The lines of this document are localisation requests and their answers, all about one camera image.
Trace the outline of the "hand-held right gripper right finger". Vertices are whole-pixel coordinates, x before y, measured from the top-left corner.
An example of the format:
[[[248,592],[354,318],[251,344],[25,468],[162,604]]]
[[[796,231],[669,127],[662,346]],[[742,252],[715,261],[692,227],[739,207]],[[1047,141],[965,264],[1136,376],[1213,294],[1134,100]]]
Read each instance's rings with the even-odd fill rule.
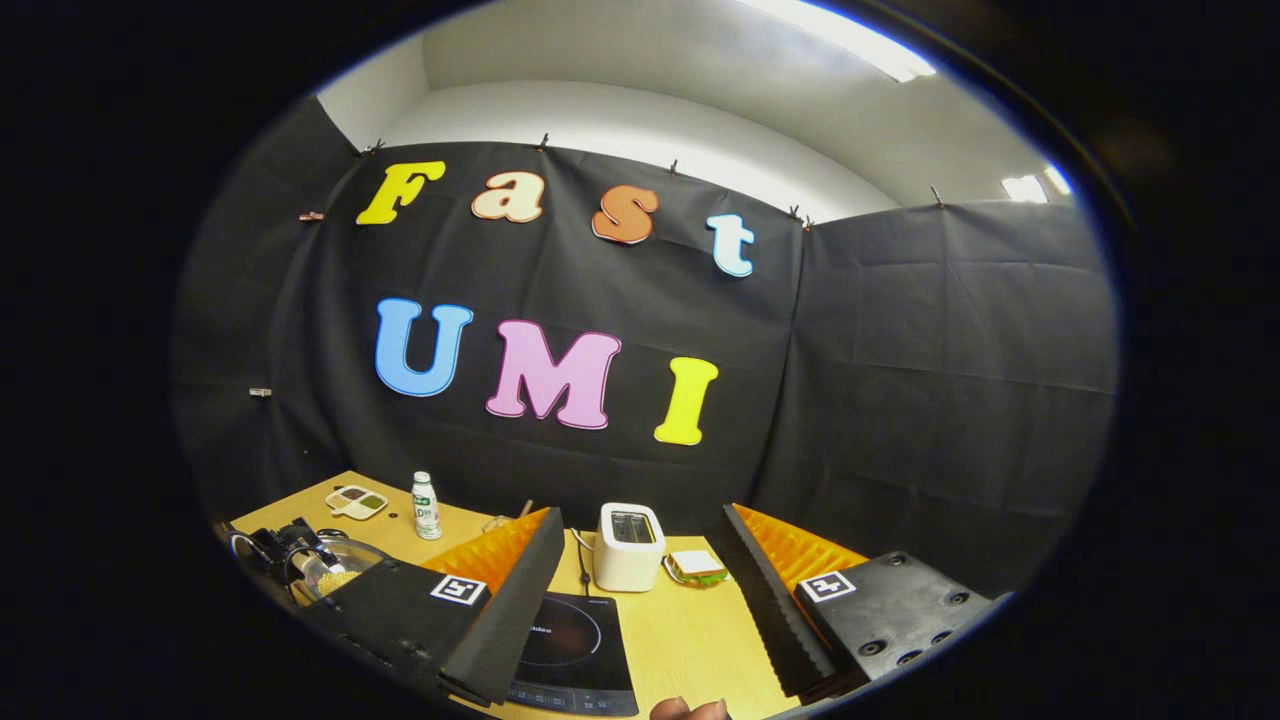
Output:
[[[904,551],[869,559],[739,503],[721,510],[721,560],[801,705],[892,675],[998,606]]]

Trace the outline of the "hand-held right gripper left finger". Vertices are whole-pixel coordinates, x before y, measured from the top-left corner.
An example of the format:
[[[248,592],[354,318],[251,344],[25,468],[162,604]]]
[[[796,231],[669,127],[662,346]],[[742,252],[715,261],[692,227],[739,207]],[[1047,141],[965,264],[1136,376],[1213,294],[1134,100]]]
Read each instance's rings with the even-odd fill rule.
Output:
[[[561,509],[541,509],[426,562],[381,560],[303,623],[424,694],[502,705],[563,551]]]

